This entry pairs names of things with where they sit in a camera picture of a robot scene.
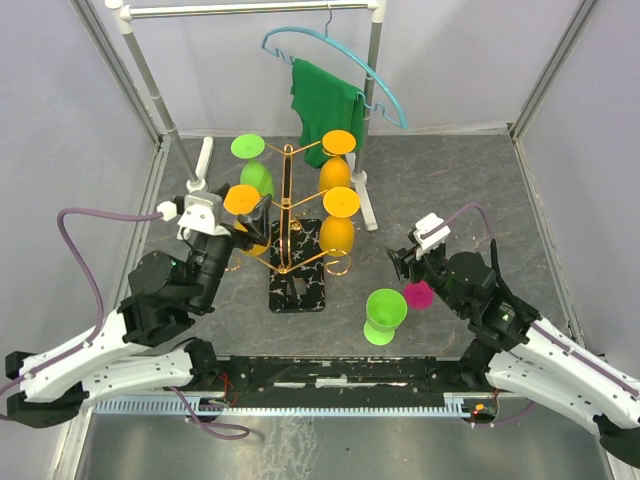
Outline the orange wine glass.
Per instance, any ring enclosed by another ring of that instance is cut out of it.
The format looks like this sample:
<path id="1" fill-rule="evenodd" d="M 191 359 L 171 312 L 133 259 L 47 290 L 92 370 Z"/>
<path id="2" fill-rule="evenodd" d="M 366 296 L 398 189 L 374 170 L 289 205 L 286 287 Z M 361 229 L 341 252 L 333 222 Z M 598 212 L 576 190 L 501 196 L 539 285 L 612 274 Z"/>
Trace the orange wine glass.
<path id="1" fill-rule="evenodd" d="M 249 214 L 262 199 L 259 191 L 247 184 L 238 184 L 229 189 L 224 200 L 224 208 L 232 215 Z M 264 254 L 270 245 L 254 245 L 247 255 L 258 257 Z"/>
<path id="2" fill-rule="evenodd" d="M 321 167 L 318 190 L 324 192 L 336 187 L 349 187 L 351 170 L 346 155 L 355 149 L 355 137 L 345 130 L 332 130 L 323 136 L 322 147 L 328 160 Z"/>
<path id="3" fill-rule="evenodd" d="M 323 206 L 328 216 L 320 230 L 321 249 L 334 257 L 349 254 L 355 242 L 352 217 L 360 209 L 358 194 L 350 187 L 334 187 L 324 195 Z"/>

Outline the pink wine glass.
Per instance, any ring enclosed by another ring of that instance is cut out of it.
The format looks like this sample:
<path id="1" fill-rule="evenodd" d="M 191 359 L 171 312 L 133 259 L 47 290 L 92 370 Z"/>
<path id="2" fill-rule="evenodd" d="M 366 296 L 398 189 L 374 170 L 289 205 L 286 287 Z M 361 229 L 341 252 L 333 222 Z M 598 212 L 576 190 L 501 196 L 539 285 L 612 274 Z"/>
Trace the pink wine glass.
<path id="1" fill-rule="evenodd" d="M 434 292 L 424 280 L 408 284 L 402 294 L 407 305 L 415 310 L 428 309 L 434 301 Z"/>

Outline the lime green wine glass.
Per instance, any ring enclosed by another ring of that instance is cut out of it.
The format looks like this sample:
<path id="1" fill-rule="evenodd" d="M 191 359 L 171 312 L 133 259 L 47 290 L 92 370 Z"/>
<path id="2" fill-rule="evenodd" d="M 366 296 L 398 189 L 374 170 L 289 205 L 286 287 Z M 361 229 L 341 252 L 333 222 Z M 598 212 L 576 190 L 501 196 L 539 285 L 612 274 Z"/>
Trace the lime green wine glass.
<path id="1" fill-rule="evenodd" d="M 275 187 L 270 171 L 258 161 L 258 157 L 264 152 L 266 142 L 264 139 L 252 133 L 242 134 L 231 143 L 231 153 L 246 164 L 240 173 L 240 183 L 254 187 L 261 196 L 267 194 L 274 196 Z"/>

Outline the gold wine glass rack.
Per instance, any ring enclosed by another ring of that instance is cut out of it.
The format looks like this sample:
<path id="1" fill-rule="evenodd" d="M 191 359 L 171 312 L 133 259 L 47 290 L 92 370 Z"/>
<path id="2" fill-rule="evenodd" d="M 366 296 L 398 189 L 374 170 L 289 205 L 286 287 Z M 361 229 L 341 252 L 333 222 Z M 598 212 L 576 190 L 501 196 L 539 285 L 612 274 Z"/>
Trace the gold wine glass rack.
<path id="1" fill-rule="evenodd" d="M 350 253 L 330 256 L 319 245 L 322 222 L 316 218 L 302 219 L 294 210 L 327 191 L 296 201 L 293 195 L 294 160 L 297 154 L 317 146 L 313 142 L 303 147 L 286 144 L 274 150 L 282 155 L 280 198 L 272 205 L 278 218 L 270 221 L 271 238 L 268 250 L 258 256 L 245 255 L 268 269 L 268 306 L 273 313 L 321 312 L 326 305 L 325 276 L 344 276 L 352 266 Z"/>

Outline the silver white clothes rail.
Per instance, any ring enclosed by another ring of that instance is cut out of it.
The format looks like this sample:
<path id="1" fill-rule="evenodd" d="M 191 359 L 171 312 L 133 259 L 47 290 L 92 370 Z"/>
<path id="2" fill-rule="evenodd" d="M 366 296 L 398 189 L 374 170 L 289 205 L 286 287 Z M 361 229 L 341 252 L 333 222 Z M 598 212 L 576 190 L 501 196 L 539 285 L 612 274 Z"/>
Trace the silver white clothes rail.
<path id="1" fill-rule="evenodd" d="M 330 13 L 339 10 L 368 10 L 371 12 L 371 32 L 368 45 L 368 58 L 362 60 L 344 45 L 332 39 L 329 34 L 303 27 L 282 27 L 265 34 L 262 47 L 267 41 L 279 33 L 298 33 L 315 38 L 349 57 L 365 72 L 364 105 L 370 112 L 380 113 L 387 121 L 400 128 L 407 128 L 408 123 L 403 108 L 391 92 L 390 88 L 377 75 L 376 65 L 380 48 L 382 26 L 385 19 L 387 3 L 385 1 L 276 1 L 263 3 L 216 4 L 216 5 L 184 5 L 160 7 L 133 7 L 123 1 L 107 1 L 105 7 L 111 12 L 114 23 L 118 27 L 130 55 L 141 75 L 143 83 L 161 123 L 169 139 L 177 149 L 178 158 L 187 172 L 186 188 L 190 192 L 206 188 L 206 177 L 214 148 L 214 140 L 206 136 L 198 160 L 193 163 L 184 148 L 177 126 L 169 113 L 168 107 L 160 93 L 141 47 L 134 33 L 132 23 L 136 19 L 160 19 L 173 17 L 222 16 L 242 14 L 271 14 L 284 12 L 304 12 L 326 10 Z"/>

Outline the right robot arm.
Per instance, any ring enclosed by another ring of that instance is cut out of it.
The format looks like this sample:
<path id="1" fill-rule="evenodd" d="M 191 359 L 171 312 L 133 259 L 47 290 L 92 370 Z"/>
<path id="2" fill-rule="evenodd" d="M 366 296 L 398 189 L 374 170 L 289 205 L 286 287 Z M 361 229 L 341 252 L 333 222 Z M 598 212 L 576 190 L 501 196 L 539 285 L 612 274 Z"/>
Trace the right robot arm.
<path id="1" fill-rule="evenodd" d="M 388 250 L 396 275 L 425 283 L 474 338 L 442 377 L 448 388 L 486 385 L 553 410 L 594 434 L 624 463 L 639 465 L 639 382 L 563 334 L 518 298 L 502 276 L 497 243 L 490 258 L 446 252 L 450 222 L 434 213 L 415 223 L 410 248 Z"/>

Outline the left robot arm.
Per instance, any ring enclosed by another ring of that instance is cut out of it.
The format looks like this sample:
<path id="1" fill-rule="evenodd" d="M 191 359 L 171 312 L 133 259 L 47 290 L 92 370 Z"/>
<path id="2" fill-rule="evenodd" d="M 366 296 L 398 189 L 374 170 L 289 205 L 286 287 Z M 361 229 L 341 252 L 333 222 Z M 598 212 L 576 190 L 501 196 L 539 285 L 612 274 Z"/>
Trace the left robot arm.
<path id="1" fill-rule="evenodd" d="M 131 294 L 98 311 L 94 328 L 40 354 L 14 351 L 5 358 L 12 390 L 4 421 L 35 429 L 60 425 L 108 398 L 136 390 L 209 390 L 221 368 L 212 344 L 192 339 L 157 355 L 158 347 L 191 328 L 213 302 L 240 233 L 220 222 L 230 186 L 194 192 L 160 204 L 151 219 L 178 215 L 200 222 L 184 260 L 161 251 L 145 255 L 130 273 Z"/>

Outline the green cloth on hanger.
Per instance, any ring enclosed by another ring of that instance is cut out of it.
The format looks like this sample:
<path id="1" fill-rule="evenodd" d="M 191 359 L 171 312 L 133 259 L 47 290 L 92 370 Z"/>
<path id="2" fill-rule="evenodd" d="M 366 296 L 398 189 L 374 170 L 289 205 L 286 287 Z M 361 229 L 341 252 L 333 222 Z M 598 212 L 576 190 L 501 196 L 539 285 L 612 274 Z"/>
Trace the green cloth on hanger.
<path id="1" fill-rule="evenodd" d="M 351 133 L 355 151 L 364 144 L 364 92 L 309 61 L 295 59 L 292 67 L 291 108 L 302 133 L 298 144 L 309 145 L 332 130 Z"/>

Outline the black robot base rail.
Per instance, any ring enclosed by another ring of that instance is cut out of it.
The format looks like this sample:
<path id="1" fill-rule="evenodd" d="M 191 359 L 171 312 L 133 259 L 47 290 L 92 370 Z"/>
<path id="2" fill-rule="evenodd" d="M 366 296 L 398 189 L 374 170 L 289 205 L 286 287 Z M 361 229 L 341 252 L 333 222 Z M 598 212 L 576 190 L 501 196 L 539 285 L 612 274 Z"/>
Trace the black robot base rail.
<path id="1" fill-rule="evenodd" d="M 494 388 L 458 359 L 231 356 L 183 392 L 227 393 L 238 408 L 440 407 L 446 394 Z"/>

